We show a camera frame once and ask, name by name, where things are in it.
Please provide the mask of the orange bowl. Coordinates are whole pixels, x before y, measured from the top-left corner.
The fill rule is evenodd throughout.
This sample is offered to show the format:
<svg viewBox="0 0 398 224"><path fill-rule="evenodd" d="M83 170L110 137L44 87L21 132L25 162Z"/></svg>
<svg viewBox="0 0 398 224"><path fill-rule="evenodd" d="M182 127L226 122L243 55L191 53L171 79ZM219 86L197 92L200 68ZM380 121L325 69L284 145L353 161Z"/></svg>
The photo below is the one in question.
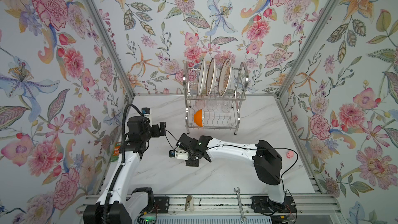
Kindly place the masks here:
<svg viewBox="0 0 398 224"><path fill-rule="evenodd" d="M193 121L198 127L203 127L203 121L204 121L204 111L203 110L198 110L195 112L193 115Z"/></svg>

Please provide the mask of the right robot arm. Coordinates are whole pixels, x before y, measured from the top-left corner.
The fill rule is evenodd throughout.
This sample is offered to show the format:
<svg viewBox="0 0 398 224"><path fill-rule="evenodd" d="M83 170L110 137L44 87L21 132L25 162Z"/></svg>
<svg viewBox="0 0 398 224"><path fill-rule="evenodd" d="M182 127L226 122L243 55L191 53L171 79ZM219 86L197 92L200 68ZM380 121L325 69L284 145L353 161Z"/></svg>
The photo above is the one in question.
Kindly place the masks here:
<svg viewBox="0 0 398 224"><path fill-rule="evenodd" d="M234 144L211 136L202 135L194 139L185 133L169 151L169 157L184 160L188 167L198 167L201 159L235 160L254 168L258 179L265 183L272 204L284 204L286 191L282 183L282 156L267 141L257 144Z"/></svg>

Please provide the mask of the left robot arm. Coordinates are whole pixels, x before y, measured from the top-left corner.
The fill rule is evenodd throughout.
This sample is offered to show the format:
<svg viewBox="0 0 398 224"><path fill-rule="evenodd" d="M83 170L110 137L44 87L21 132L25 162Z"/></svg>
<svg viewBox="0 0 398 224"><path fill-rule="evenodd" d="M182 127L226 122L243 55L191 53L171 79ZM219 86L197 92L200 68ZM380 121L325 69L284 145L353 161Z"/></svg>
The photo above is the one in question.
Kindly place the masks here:
<svg viewBox="0 0 398 224"><path fill-rule="evenodd" d="M165 136L166 122L151 124L146 116L134 116L124 122L118 167L103 194L83 213L85 224L132 224L153 210L154 196L150 187L138 188L128 196L130 182L141 163L152 138Z"/></svg>

